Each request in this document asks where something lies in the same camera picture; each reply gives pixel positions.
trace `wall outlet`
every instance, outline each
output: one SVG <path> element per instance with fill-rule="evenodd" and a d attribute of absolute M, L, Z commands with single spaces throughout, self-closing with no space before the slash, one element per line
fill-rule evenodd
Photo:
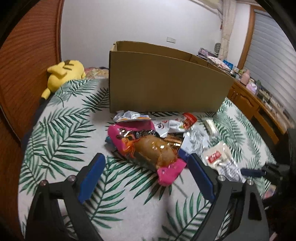
<path fill-rule="evenodd" d="M 176 39 L 173 39 L 173 38 L 170 38 L 170 37 L 167 37 L 167 42 L 170 42 L 170 43 L 176 43 Z"/>

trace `stuffed animal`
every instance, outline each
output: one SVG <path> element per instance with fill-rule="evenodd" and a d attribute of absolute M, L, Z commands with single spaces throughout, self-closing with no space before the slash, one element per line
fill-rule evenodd
<path fill-rule="evenodd" d="M 78 60 L 66 60 L 47 69 L 51 73 L 48 78 L 47 88 L 41 97 L 48 99 L 51 93 L 69 80 L 80 80 L 85 77 L 84 67 Z"/>

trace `red label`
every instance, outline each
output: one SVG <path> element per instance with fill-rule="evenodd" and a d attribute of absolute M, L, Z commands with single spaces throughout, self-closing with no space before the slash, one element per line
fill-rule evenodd
<path fill-rule="evenodd" d="M 219 157 L 221 156 L 221 153 L 216 151 L 213 155 L 209 156 L 208 161 L 209 163 L 213 163 L 214 161 L 216 161 Z"/>
<path fill-rule="evenodd" d="M 184 129 L 189 129 L 195 122 L 197 122 L 197 118 L 191 113 L 183 113 L 182 115 L 186 117 L 183 124 Z"/>

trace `cardboard box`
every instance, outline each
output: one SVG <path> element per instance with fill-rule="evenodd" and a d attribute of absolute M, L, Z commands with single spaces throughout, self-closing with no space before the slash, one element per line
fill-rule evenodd
<path fill-rule="evenodd" d="M 207 61 L 164 46 L 118 41 L 109 53 L 110 112 L 216 112 L 233 81 Z"/>

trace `metal screw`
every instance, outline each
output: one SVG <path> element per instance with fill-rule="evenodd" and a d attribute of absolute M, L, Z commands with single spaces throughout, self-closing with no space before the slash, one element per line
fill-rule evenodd
<path fill-rule="evenodd" d="M 67 180 L 68 180 L 69 182 L 74 182 L 74 181 L 76 180 L 76 176 L 71 175 L 71 176 L 69 176 L 69 177 L 67 178 Z"/>
<path fill-rule="evenodd" d="M 42 181 L 39 183 L 39 185 L 40 185 L 40 186 L 45 186 L 47 183 L 48 183 L 47 180 L 42 180 Z"/>
<path fill-rule="evenodd" d="M 247 184 L 249 184 L 250 186 L 252 186 L 254 184 L 254 182 L 251 179 L 247 180 Z"/>
<path fill-rule="evenodd" d="M 223 175 L 219 175 L 218 180 L 221 181 L 221 182 L 224 182 L 226 180 L 226 177 L 223 176 Z"/>

